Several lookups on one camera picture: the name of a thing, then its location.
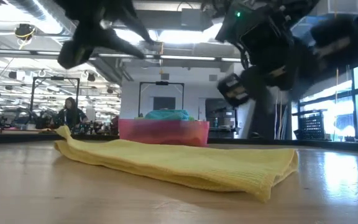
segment ceiling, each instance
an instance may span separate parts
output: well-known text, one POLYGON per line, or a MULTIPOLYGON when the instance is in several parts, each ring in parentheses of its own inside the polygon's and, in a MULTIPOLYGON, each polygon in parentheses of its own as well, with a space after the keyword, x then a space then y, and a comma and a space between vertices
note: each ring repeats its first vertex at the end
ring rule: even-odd
MULTIPOLYGON (((56 9, 56 5, 52 6, 52 1, 37 0, 38 6, 44 7, 41 12, 50 13, 50 16, 46 16, 43 20, 35 17, 34 13, 27 13, 23 9, 13 6, 12 4, 15 2, 20 1, 0 0, 0 49, 18 50, 21 48, 21 50, 30 51, 58 52, 62 47, 62 42, 68 40, 72 35, 72 21, 64 17, 62 11, 53 10, 56 9), (31 42, 23 43, 14 35, 14 29, 20 23, 36 26, 37 30, 31 42)), ((200 13, 198 10, 200 3, 201 0, 192 0, 189 3, 175 0, 134 1, 138 15, 149 29, 151 38, 163 42, 162 45, 155 47, 145 45, 138 35, 125 30, 120 24, 114 25, 115 30, 121 38, 138 46, 146 54, 155 55, 162 51, 164 55, 185 57, 239 58, 239 52, 234 47, 214 41, 214 37, 220 29, 221 20, 206 20, 205 16, 209 11, 200 13), (188 23, 183 22, 188 19, 183 18, 184 13, 190 15, 190 18, 200 16, 204 19, 193 19, 192 25, 189 26, 188 23)), ((95 52, 117 53, 106 49, 97 49, 95 52)), ((170 82, 212 85, 214 83, 210 81, 209 76, 223 77, 226 72, 230 71, 232 65, 232 61, 137 60, 104 57, 96 58, 71 70, 65 70, 57 63, 55 57, 34 58, 31 55, 23 58, 14 57, 9 53, 0 55, 0 92, 4 94, 3 99, 7 102, 17 104, 17 100, 12 100, 20 97, 23 100, 19 104, 28 105, 33 77, 56 75, 65 78, 79 78, 80 106, 96 106, 95 109, 101 119, 107 118, 110 113, 119 113, 120 106, 117 102, 119 102, 121 94, 119 86, 123 81, 155 82, 161 79, 160 73, 169 73, 170 82), (18 75, 21 76, 20 80, 9 78, 9 72, 15 71, 20 74, 18 75), (94 74, 95 81, 88 81, 89 73, 94 74), (12 90, 6 90, 7 85, 10 85, 12 90), (107 93, 108 88, 113 89, 114 93, 107 93)), ((50 107, 58 110, 63 106, 66 97, 75 94, 73 86, 72 80, 59 82, 45 80, 35 90, 37 94, 35 100, 41 103, 42 108, 50 107), (59 92, 51 91, 50 87, 52 86, 58 88, 59 92), (58 95, 57 99, 45 101, 52 93, 58 95)))

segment person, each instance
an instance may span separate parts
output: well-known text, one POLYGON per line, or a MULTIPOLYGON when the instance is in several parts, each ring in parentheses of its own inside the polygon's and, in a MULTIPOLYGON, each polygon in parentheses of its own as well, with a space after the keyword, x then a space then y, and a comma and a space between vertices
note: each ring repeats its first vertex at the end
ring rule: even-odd
POLYGON ((80 127, 81 123, 88 121, 88 117, 77 108, 75 100, 72 97, 66 99, 65 107, 58 114, 59 119, 70 127, 75 125, 76 128, 80 127))

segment plastic container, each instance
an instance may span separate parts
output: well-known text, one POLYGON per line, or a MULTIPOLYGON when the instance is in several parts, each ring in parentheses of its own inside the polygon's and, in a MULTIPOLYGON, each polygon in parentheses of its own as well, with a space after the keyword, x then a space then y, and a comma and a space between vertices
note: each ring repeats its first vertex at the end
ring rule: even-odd
POLYGON ((208 121, 120 119, 120 139, 146 144, 207 146, 208 121))

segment desk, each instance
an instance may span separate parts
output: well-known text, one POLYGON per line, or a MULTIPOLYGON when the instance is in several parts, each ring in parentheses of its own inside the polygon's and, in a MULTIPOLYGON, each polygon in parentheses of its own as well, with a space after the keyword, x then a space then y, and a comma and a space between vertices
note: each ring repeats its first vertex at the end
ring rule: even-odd
POLYGON ((263 204, 74 162, 52 144, 0 144, 0 223, 358 223, 356 153, 300 149, 299 173, 263 204))

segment yellow cloth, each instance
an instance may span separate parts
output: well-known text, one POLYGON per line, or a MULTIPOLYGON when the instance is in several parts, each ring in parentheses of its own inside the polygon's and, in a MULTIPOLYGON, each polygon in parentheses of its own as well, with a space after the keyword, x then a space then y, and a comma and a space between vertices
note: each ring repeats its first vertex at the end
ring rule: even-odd
POLYGON ((211 149, 125 140, 78 141, 64 126, 55 149, 67 158, 136 175, 218 192, 245 191, 266 202, 271 188, 298 167, 293 149, 211 149))

